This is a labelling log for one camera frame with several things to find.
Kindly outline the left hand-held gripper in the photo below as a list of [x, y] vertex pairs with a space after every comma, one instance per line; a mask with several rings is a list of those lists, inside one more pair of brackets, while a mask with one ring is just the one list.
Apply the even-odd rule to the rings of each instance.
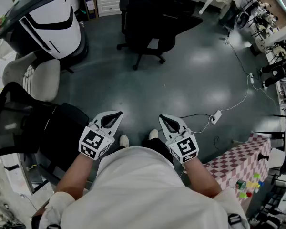
[[90, 159], [103, 156], [114, 142], [114, 135], [123, 119], [121, 111], [97, 114], [85, 127], [78, 144], [78, 151]]

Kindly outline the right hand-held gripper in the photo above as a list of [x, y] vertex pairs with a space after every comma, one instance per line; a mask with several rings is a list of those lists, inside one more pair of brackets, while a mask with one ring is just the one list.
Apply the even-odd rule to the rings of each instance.
[[196, 138], [194, 134], [191, 134], [191, 130], [183, 119], [169, 114], [161, 114], [159, 123], [167, 140], [165, 144], [179, 163], [185, 163], [198, 157], [199, 147]]

